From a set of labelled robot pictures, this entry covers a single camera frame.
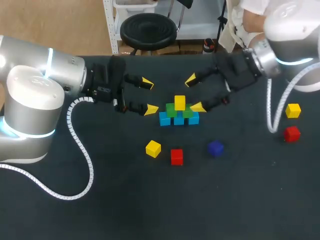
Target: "green block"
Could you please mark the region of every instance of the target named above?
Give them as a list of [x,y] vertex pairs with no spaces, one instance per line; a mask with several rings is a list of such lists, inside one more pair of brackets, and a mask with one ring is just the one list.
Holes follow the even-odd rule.
[[185,110],[182,111],[182,117],[184,119],[189,119],[192,118],[194,116],[194,112],[190,109],[192,105],[191,104],[186,104],[185,105]]
[[165,111],[168,118],[176,118],[178,116],[178,112],[175,110],[174,103],[167,103],[165,105]]

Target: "dark tabletop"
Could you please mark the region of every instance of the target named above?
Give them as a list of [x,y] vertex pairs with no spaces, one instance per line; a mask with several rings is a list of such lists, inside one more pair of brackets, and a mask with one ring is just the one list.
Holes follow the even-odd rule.
[[[107,63],[108,57],[86,57]],[[211,57],[127,57],[127,71],[155,83],[152,91],[126,88],[127,98],[165,109],[174,95],[188,103],[214,94],[218,76],[194,88],[184,81],[212,64]],[[76,201],[58,200],[25,176],[0,171],[2,240],[318,240],[320,239],[320,94],[293,92],[299,119],[283,117],[279,133],[266,125],[266,81],[232,96],[228,106],[200,114],[197,126],[160,127],[158,114],[115,113],[106,103],[82,103],[73,126],[91,156],[95,179]],[[286,83],[273,83],[275,109]],[[65,101],[44,160],[19,165],[59,194],[80,193],[88,166],[66,124]],[[297,125],[301,139],[283,140]],[[162,145],[154,159],[150,140]],[[225,152],[207,153],[219,140]],[[170,150],[181,147],[184,166],[170,165]]]

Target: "bottle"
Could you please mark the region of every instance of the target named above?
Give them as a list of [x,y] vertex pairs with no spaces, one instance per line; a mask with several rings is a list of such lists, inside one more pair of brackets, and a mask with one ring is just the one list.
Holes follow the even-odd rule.
[[202,54],[211,54],[215,50],[215,43],[211,38],[206,38],[203,43]]

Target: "white cable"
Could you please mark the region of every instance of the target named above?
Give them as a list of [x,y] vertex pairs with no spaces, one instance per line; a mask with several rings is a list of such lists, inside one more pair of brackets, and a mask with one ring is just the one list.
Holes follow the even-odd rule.
[[320,68],[320,62],[312,64],[305,69],[303,69],[297,76],[295,76],[289,85],[284,90],[282,97],[279,101],[278,107],[275,112],[273,124],[271,122],[271,88],[272,88],[272,79],[267,80],[267,88],[266,88],[266,123],[270,133],[274,134],[278,131],[279,122],[281,119],[282,111],[286,104],[287,98],[289,97],[294,86],[302,79],[306,74],[310,71]]
[[85,149],[85,147],[82,145],[81,141],[79,140],[77,134],[75,133],[75,130],[72,126],[72,122],[71,122],[71,114],[72,114],[72,111],[74,109],[74,107],[78,104],[78,103],[81,103],[81,102],[90,102],[90,103],[93,103],[93,99],[91,97],[80,97],[78,99],[76,99],[73,103],[71,103],[71,105],[69,106],[68,108],[68,112],[66,114],[66,123],[67,123],[67,126],[69,128],[69,131],[73,137],[73,139],[75,140],[76,144],[79,146],[80,150],[82,151],[87,163],[88,163],[88,166],[89,166],[89,181],[88,181],[88,184],[86,186],[86,188],[79,194],[77,195],[74,195],[74,196],[64,196],[64,195],[61,195],[61,194],[58,194],[54,191],[52,191],[50,188],[48,188],[47,186],[45,186],[42,182],[40,182],[36,177],[34,177],[33,175],[31,175],[29,172],[21,169],[21,168],[18,168],[18,167],[15,167],[15,166],[11,166],[11,165],[8,165],[8,164],[0,164],[0,169],[8,169],[8,170],[12,170],[12,171],[15,171],[15,172],[18,172],[18,173],[21,173],[23,175],[25,175],[26,177],[28,177],[29,179],[31,179],[32,181],[35,182],[35,184],[37,184],[40,188],[42,188],[43,190],[45,190],[48,194],[50,194],[51,196],[57,198],[57,199],[61,199],[61,200],[67,200],[67,201],[71,201],[71,200],[76,200],[76,199],[79,199],[81,197],[83,197],[84,195],[87,194],[87,192],[89,192],[93,182],[94,182],[94,168],[93,168],[93,165],[92,165],[92,162],[91,162],[91,159],[87,153],[87,150]]

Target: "yellow fingertip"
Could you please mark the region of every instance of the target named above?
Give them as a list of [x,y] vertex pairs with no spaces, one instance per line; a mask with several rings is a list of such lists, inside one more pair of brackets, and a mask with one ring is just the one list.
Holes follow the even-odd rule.
[[202,102],[198,102],[195,105],[192,105],[190,107],[190,109],[193,112],[199,112],[199,113],[206,113],[207,111],[204,109],[204,107],[202,106]]
[[151,84],[152,86],[151,86],[150,90],[151,90],[151,89],[154,87],[154,85],[155,85],[153,82],[145,79],[144,77],[142,77],[142,82],[147,83],[147,84]]
[[147,107],[148,107],[148,110],[145,112],[145,116],[147,115],[150,115],[150,114],[155,114],[159,107],[158,106],[153,106],[153,105],[150,105],[150,104],[147,104]]
[[189,88],[189,86],[188,86],[188,84],[187,83],[189,83],[189,82],[191,82],[191,81],[193,81],[193,80],[195,80],[197,77],[196,77],[196,73],[194,72],[192,75],[191,75],[191,77],[189,77],[188,78],[188,80],[187,81],[185,81],[185,85]]

